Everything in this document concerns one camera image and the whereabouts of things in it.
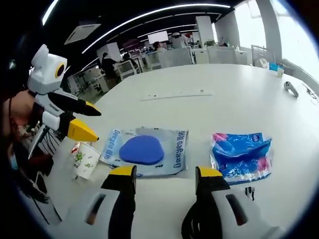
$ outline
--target air vent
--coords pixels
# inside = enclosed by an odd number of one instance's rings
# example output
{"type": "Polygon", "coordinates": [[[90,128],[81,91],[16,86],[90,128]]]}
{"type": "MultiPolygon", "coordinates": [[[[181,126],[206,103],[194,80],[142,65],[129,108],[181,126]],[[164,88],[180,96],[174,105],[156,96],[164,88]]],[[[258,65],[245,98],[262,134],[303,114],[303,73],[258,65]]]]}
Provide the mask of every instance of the air vent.
{"type": "Polygon", "coordinates": [[[85,39],[101,24],[89,24],[77,26],[65,41],[64,45],[85,39]]]}

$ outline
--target monitor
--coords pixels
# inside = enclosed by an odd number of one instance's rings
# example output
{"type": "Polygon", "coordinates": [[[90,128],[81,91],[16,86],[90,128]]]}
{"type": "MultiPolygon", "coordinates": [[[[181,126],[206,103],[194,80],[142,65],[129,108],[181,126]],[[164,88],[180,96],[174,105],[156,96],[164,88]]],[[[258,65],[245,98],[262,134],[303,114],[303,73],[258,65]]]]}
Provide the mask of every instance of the monitor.
{"type": "Polygon", "coordinates": [[[156,41],[168,41],[167,31],[160,31],[154,34],[148,35],[150,44],[153,44],[156,41]]]}

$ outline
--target ceiling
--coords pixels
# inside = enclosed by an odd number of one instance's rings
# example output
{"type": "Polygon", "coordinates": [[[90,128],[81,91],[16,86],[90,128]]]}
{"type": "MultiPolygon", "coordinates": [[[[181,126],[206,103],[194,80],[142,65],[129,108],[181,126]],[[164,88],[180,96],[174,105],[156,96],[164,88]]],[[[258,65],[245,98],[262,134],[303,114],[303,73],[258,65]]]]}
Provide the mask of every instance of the ceiling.
{"type": "MultiPolygon", "coordinates": [[[[33,3],[31,8],[29,6],[30,4],[23,3],[25,6],[19,7],[15,15],[16,18],[20,18],[17,29],[21,32],[31,31],[32,40],[29,40],[30,42],[45,43],[51,53],[66,57],[68,59],[68,65],[71,65],[66,77],[81,70],[82,67],[96,58],[96,50],[107,43],[117,42],[119,48],[122,48],[123,43],[129,39],[137,38],[149,32],[178,25],[196,24],[195,16],[197,15],[208,15],[212,22],[216,22],[218,17],[222,18],[233,10],[232,7],[241,2],[241,0],[204,0],[198,2],[194,0],[161,0],[145,1],[145,3],[143,3],[141,1],[59,0],[45,26],[38,31],[38,29],[42,27],[42,16],[52,1],[53,0],[35,1],[36,3],[33,3]],[[130,22],[111,32],[82,54],[83,50],[98,37],[131,18],[159,8],[186,3],[217,3],[229,5],[231,8],[192,6],[157,12],[130,22]],[[64,45],[66,39],[81,21],[94,21],[101,25],[86,39],[64,45]]],[[[175,28],[168,30],[168,33],[193,28],[193,26],[175,28]]]]}

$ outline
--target paper cup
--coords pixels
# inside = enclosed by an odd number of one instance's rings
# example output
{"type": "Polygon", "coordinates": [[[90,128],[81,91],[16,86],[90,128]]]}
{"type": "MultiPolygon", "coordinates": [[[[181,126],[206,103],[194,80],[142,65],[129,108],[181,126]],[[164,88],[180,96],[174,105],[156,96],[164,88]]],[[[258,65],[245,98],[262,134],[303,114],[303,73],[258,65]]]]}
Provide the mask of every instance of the paper cup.
{"type": "Polygon", "coordinates": [[[278,67],[277,69],[277,77],[282,77],[284,74],[284,69],[278,67]]]}
{"type": "Polygon", "coordinates": [[[89,179],[98,164],[99,157],[100,153],[95,148],[81,142],[75,156],[75,173],[82,178],[89,179]]]}

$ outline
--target white table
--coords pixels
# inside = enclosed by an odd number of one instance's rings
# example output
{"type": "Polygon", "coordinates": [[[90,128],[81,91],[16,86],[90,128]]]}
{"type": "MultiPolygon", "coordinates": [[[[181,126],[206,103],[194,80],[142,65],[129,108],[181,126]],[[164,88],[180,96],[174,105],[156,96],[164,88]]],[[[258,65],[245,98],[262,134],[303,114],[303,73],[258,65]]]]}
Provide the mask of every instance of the white table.
{"type": "MultiPolygon", "coordinates": [[[[233,186],[254,186],[255,202],[271,225],[289,228],[305,210],[318,185],[319,106],[296,78],[243,65],[187,65],[127,78],[95,104],[101,117],[80,116],[100,140],[102,151],[112,128],[137,126],[188,128],[188,170],[165,179],[138,179],[133,239],[181,238],[183,218],[195,202],[195,166],[210,165],[213,132],[263,132],[273,138],[273,173],[266,179],[233,186]],[[290,81],[295,99],[283,89],[290,81]],[[143,101],[150,94],[205,89],[210,97],[143,101]]],[[[46,180],[52,200],[64,218],[87,187],[100,187],[110,171],[99,163],[92,181],[74,183],[65,170],[73,141],[65,139],[46,180]]]]}

